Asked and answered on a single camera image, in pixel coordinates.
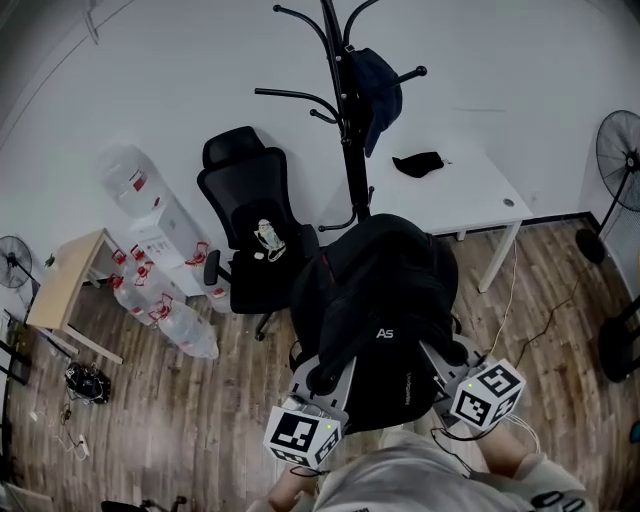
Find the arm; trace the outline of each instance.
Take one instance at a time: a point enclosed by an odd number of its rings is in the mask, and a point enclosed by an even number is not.
[[[478,440],[489,471],[492,474],[513,478],[520,464],[531,452],[499,424],[489,435]]]
[[[295,506],[296,498],[301,492],[310,496],[315,494],[318,477],[297,476],[290,473],[289,469],[291,469],[290,466],[284,470],[267,495],[267,502],[275,512],[289,512]],[[304,469],[299,468],[296,471],[302,474]]]

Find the baseboard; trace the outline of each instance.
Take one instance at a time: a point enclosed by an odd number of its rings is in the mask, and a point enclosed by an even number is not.
[[[598,223],[598,221],[596,220],[596,218],[593,216],[591,212],[577,212],[577,213],[566,213],[563,215],[547,215],[544,217],[536,217],[534,219],[527,219],[522,221],[522,225],[535,226],[536,224],[546,224],[548,222],[558,222],[562,220],[575,220],[575,219],[585,219],[594,230],[597,230],[600,228],[600,224]],[[506,226],[491,226],[489,228],[470,229],[467,231],[467,233],[468,234],[484,233],[486,231],[494,231],[496,229],[501,229],[503,227],[506,227]],[[453,236],[456,234],[457,233],[443,233],[441,235],[437,235],[437,237],[440,238],[440,237],[446,237],[446,236]]]

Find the chair backrest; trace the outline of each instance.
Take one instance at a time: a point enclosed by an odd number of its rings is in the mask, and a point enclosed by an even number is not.
[[[205,169],[216,169],[226,160],[246,158],[264,149],[255,130],[251,126],[243,126],[205,142],[202,148],[202,165]]]
[[[254,248],[254,231],[261,219],[268,220],[285,241],[298,232],[281,149],[265,149],[253,129],[244,127],[208,141],[205,160],[198,186],[218,214],[229,248]]]

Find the white desk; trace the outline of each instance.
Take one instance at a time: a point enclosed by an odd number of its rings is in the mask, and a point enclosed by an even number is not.
[[[458,233],[458,240],[470,229],[507,226],[478,286],[480,292],[486,292],[520,224],[533,214],[484,153],[463,148],[439,154],[452,164],[419,179],[398,171],[391,159],[370,160],[368,181],[376,189],[371,213],[398,215],[434,235]],[[513,206],[507,206],[505,199]]]

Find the black chair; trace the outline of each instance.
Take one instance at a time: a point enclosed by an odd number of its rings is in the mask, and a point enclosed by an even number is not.
[[[293,216],[287,189],[287,160],[278,148],[265,148],[253,128],[245,126],[207,141],[202,153],[204,170],[198,186],[220,218],[229,243],[236,250],[231,274],[220,267],[220,251],[205,264],[205,284],[218,276],[231,286],[231,310],[263,314],[255,331],[258,341],[269,317],[289,307],[289,292],[303,266],[317,253],[318,237],[309,224]],[[268,220],[286,251],[269,261],[254,233]],[[257,253],[263,255],[257,259]]]
[[[171,512],[177,512],[180,505],[185,505],[187,498],[178,496],[176,501],[171,505]],[[150,507],[157,507],[151,500],[144,500],[139,507],[128,505],[127,503],[118,503],[117,501],[103,501],[100,504],[102,512],[148,512]]]

